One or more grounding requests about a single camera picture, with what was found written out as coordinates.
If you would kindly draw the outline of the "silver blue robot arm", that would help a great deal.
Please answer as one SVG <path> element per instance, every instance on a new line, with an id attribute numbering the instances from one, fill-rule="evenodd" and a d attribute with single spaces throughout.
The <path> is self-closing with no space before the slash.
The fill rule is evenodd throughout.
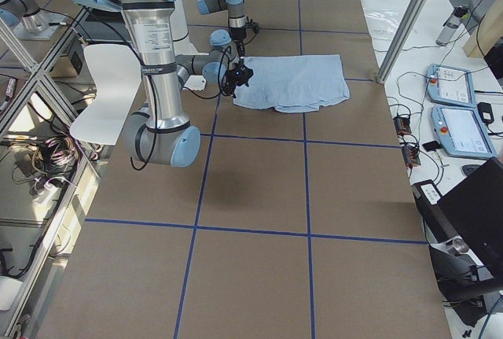
<path id="1" fill-rule="evenodd" d="M 248 23 L 244 13 L 244 0 L 197 0 L 197 8 L 201 15 L 227 11 L 230 37 L 236 46 L 239 57 L 238 64 L 242 65 L 244 63 L 244 40 L 247 36 L 246 26 Z"/>
<path id="2" fill-rule="evenodd" d="M 247 85 L 253 71 L 244 63 L 244 40 L 253 22 L 244 0 L 199 0 L 201 13 L 227 11 L 228 28 L 211 35 L 207 55 L 175 53 L 171 16 L 177 0 L 72 0 L 88 8 L 121 13 L 141 66 L 146 103 L 126 120 L 123 137 L 131 161 L 188 167 L 200 149 L 200 130 L 182 108 L 181 91 L 201 74 L 224 96 Z"/>

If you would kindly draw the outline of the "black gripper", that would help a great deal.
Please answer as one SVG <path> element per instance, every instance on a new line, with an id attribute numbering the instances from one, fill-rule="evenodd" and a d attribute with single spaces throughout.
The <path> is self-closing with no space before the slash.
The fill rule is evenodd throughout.
<path id="1" fill-rule="evenodd" d="M 245 57 L 245 44 L 244 40 L 247 37 L 247 30 L 245 27 L 241 28 L 230 28 L 229 29 L 230 37 L 233 40 L 239 59 L 242 61 Z"/>
<path id="2" fill-rule="evenodd" d="M 248 81 L 254 75 L 251 68 L 247 67 L 243 61 L 239 61 L 234 68 L 227 70 L 223 83 L 223 94 L 225 96 L 235 96 L 236 87 L 249 86 Z"/>

